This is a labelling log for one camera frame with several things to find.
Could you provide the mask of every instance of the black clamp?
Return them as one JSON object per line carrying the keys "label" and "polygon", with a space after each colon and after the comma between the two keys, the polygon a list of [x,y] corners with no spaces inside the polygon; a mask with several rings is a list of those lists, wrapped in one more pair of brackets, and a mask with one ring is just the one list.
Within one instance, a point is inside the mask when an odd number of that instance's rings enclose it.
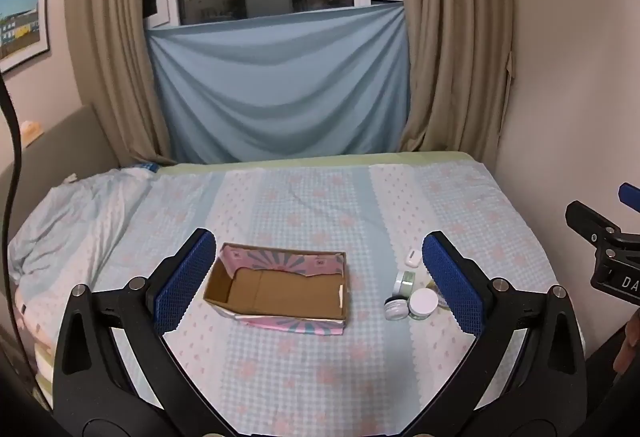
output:
{"label": "black clamp", "polygon": [[[618,197],[622,204],[640,212],[640,189],[624,183]],[[567,206],[565,219],[572,230],[596,248],[591,286],[640,305],[640,235],[623,233],[580,201]]]}

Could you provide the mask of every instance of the blue gripper pad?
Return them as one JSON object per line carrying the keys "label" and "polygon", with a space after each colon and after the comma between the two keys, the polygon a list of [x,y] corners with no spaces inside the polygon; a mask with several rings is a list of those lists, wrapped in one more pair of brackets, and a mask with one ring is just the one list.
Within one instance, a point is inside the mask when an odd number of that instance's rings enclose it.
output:
{"label": "blue gripper pad", "polygon": [[463,258],[441,231],[424,237],[422,261],[460,328],[481,335],[494,302],[486,275],[473,260]]}
{"label": "blue gripper pad", "polygon": [[640,189],[625,182],[618,189],[618,199],[620,199],[622,204],[626,204],[632,210],[640,213]]}
{"label": "blue gripper pad", "polygon": [[165,258],[149,277],[146,306],[158,334],[173,331],[187,311],[216,256],[216,239],[196,229],[173,257]]}

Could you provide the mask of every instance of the picture frame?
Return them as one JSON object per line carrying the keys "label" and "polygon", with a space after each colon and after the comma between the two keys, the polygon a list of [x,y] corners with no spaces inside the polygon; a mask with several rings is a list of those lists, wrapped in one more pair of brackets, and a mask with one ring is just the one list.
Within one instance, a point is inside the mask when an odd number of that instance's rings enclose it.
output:
{"label": "picture frame", "polygon": [[0,0],[0,73],[48,51],[47,0]]}

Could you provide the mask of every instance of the headboard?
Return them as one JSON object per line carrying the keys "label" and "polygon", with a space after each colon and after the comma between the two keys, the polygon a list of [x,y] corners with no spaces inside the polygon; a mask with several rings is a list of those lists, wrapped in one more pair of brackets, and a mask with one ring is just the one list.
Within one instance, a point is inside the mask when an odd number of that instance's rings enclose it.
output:
{"label": "headboard", "polygon": [[[71,174],[79,179],[118,167],[94,109],[84,106],[37,138],[22,151],[22,172],[9,226],[9,239],[51,188]],[[0,212],[4,212],[13,164],[0,174]],[[0,277],[0,293],[5,284]]]}

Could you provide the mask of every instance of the black cable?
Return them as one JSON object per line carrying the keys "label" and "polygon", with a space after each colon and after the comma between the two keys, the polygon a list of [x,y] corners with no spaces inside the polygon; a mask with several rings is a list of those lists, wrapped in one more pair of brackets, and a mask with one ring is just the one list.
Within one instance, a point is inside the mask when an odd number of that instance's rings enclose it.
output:
{"label": "black cable", "polygon": [[40,388],[35,372],[31,369],[29,356],[27,355],[24,343],[22,343],[22,338],[20,338],[20,333],[18,332],[18,324],[15,321],[14,299],[11,293],[11,283],[9,281],[9,222],[11,220],[11,210],[14,207],[15,193],[18,189],[18,181],[20,180],[20,170],[22,169],[22,145],[20,140],[20,125],[18,123],[18,117],[15,115],[14,104],[11,101],[11,96],[9,95],[6,85],[4,84],[4,78],[2,78],[1,75],[0,109],[2,109],[4,118],[9,126],[11,141],[14,147],[14,169],[11,174],[11,183],[9,184],[9,191],[7,192],[6,204],[4,205],[4,216],[2,217],[2,239],[0,241],[2,244],[2,279],[4,280],[6,287],[6,304],[9,309],[9,318],[11,318],[11,325],[14,329],[15,338],[18,340],[20,352],[22,353],[22,359],[24,359],[24,362],[27,364],[27,368],[33,378],[33,383],[40,398],[42,399],[42,402],[45,403],[46,408],[51,412],[49,401],[47,401],[47,398],[44,396],[44,393]]}

